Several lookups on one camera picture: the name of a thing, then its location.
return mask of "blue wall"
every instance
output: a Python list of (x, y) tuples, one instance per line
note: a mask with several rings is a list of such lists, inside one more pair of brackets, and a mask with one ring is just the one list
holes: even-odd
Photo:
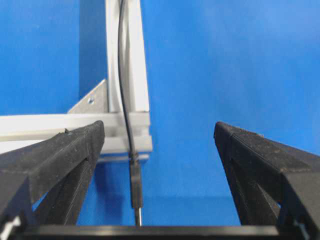
[[(320, 2), (141, 7), (154, 148), (142, 167), (143, 223), (237, 225), (214, 124), (320, 154)], [(64, 113), (106, 77), (103, 8), (0, 1), (0, 114)], [(133, 223), (128, 164), (98, 165), (78, 224)]]
[(79, 98), (78, 1), (0, 0), (0, 115), (65, 113)]

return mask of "black frame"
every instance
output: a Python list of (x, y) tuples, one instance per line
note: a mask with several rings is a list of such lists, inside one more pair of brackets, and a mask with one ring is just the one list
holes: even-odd
[(214, 140), (242, 226), (74, 226), (104, 139), (97, 121), (0, 155), (1, 226), (23, 220), (10, 239), (319, 238), (320, 157), (222, 122)]

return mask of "black cable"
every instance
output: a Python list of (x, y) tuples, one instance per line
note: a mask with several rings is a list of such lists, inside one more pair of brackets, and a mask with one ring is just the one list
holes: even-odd
[(129, 142), (129, 172), (130, 172), (130, 192), (131, 206), (134, 209), (134, 220), (136, 226), (142, 225), (141, 208), (143, 207), (141, 168), (139, 163), (139, 155), (135, 148), (130, 118), (128, 114), (127, 103), (124, 94), (123, 79), (121, 74), (121, 51), (122, 51), (122, 32), (124, 18), (124, 0), (120, 0), (119, 24), (118, 24), (118, 77), (120, 94), (123, 108), (123, 115), (126, 127), (126, 133)]
[(135, 155), (137, 155), (137, 152), (136, 152), (136, 148), (135, 148), (135, 142), (133, 139), (131, 123), (130, 123), (129, 116), (128, 116), (129, 114), (128, 114), (128, 108), (127, 108), (127, 103), (126, 103), (126, 99), (125, 99), (123, 79), (122, 79), (122, 74), (121, 74), (120, 52), (122, 51), (121, 38), (122, 38), (122, 26), (123, 26), (123, 21), (124, 21), (123, 18), (124, 18), (124, 0), (121, 0), (120, 1), (120, 12), (119, 12), (119, 24), (118, 24), (118, 77), (119, 77), (120, 94), (121, 94), (121, 101), (122, 101), (122, 108), (123, 108), (123, 114), (124, 114), (126, 133), (127, 133), (128, 141), (129, 141), (129, 150), (130, 150), (129, 156), (135, 156)]

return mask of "textured surface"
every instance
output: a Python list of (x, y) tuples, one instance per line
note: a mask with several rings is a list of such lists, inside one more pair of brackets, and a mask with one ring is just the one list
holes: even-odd
[[(105, 69), (91, 63), (105, 48), (91, 42), (104, 36), (95, 25), (104, 1), (91, 2), (80, 9), (76, 0), (0, 0), (1, 114), (65, 113), (80, 85), (89, 91), (102, 80)], [(144, 223), (239, 224), (215, 123), (320, 154), (320, 3), (141, 0), (141, 7), (154, 148), (142, 167)], [(81, 11), (87, 24), (79, 25)], [(86, 74), (97, 76), (80, 78), (86, 82), (79, 47)], [(78, 223), (133, 224), (129, 189), (128, 164), (99, 165)]]

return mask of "screw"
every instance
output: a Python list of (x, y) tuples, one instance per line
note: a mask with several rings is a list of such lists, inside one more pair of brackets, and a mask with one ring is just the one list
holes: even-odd
[(95, 102), (94, 97), (93, 96), (89, 97), (88, 104), (94, 104), (94, 102)]

